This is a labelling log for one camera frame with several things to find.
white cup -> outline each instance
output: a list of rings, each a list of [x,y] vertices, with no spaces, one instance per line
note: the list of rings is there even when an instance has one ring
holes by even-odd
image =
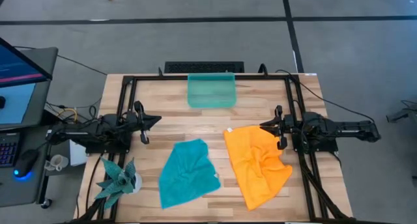
[[[45,169],[49,171],[54,171],[54,170],[61,171],[67,165],[68,165],[68,158],[62,155],[54,155],[51,158],[51,161],[46,161]]]

wheel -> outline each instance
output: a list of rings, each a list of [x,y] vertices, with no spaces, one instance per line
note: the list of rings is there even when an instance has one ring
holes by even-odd
[[[49,208],[52,204],[52,200],[45,198],[45,201],[43,204],[40,205],[41,208],[46,209]]]

orange towel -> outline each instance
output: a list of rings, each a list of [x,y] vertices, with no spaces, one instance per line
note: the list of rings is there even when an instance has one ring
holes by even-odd
[[[228,129],[223,134],[246,206],[253,210],[280,192],[293,168],[278,158],[280,139],[259,126]]]

artificial plant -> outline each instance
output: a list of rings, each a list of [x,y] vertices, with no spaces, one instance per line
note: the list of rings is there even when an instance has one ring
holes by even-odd
[[[106,160],[103,157],[101,160],[110,179],[97,183],[97,185],[104,190],[100,192],[95,199],[108,196],[109,199],[104,204],[104,208],[106,209],[110,208],[123,193],[127,194],[133,192],[136,183],[136,168],[134,159],[126,165],[124,171],[112,161]]]

yellow cable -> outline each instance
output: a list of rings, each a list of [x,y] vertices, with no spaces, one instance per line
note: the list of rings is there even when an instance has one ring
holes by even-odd
[[[77,114],[77,111],[76,111],[75,109],[72,109],[72,108],[66,108],[66,109],[61,110],[61,111],[58,113],[58,117],[59,117],[59,116],[61,116],[61,114],[63,114],[63,113],[64,113],[64,112],[66,112],[66,111],[71,111],[71,112],[73,112],[73,113],[74,113],[74,115],[75,115],[75,117],[74,117],[74,122],[76,122],[76,121],[77,121],[77,116],[78,116],[78,114]]]

